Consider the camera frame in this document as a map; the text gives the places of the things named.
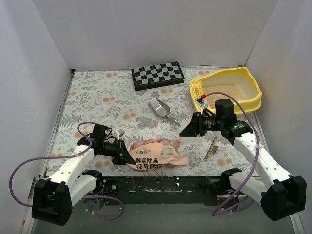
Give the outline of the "silver metal scoop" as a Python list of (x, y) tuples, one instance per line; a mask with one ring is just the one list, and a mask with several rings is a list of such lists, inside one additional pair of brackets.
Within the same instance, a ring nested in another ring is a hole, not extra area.
[(170, 107), (166, 103), (159, 100), (158, 98), (153, 98), (152, 100), (149, 101), (149, 104), (153, 109), (153, 111), (159, 117), (167, 118), (170, 122), (173, 122), (175, 125), (180, 126), (178, 120), (171, 116)]

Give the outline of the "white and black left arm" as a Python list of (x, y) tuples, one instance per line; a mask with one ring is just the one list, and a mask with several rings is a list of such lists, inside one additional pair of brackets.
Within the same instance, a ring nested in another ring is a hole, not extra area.
[(35, 183), (32, 218), (63, 226), (81, 199), (110, 199), (109, 195), (115, 193), (117, 185), (106, 181), (101, 172), (85, 167), (97, 155), (111, 157), (114, 165), (135, 165), (123, 135), (122, 129), (114, 131), (101, 124), (95, 124), (91, 133), (82, 134), (73, 158), (66, 160), (47, 179)]

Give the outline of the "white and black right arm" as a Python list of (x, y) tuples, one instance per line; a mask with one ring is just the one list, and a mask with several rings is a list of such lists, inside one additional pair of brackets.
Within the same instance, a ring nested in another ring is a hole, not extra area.
[(208, 109), (194, 112), (181, 137), (202, 137), (207, 131), (220, 131), (252, 164), (248, 175), (239, 168), (222, 172), (220, 188), (227, 194), (242, 192), (261, 205), (272, 221), (305, 209), (307, 183), (300, 175), (283, 169), (259, 144), (259, 135), (246, 122), (237, 120), (234, 104), (229, 99), (215, 103), (216, 113)]

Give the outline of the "pink cat litter bag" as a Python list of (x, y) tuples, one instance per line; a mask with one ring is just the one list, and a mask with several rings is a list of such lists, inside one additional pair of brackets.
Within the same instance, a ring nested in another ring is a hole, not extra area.
[(129, 151), (135, 164), (128, 164), (128, 166), (138, 171), (186, 166), (188, 158), (180, 154), (179, 147), (180, 141), (169, 141), (164, 138), (136, 142), (131, 145)]

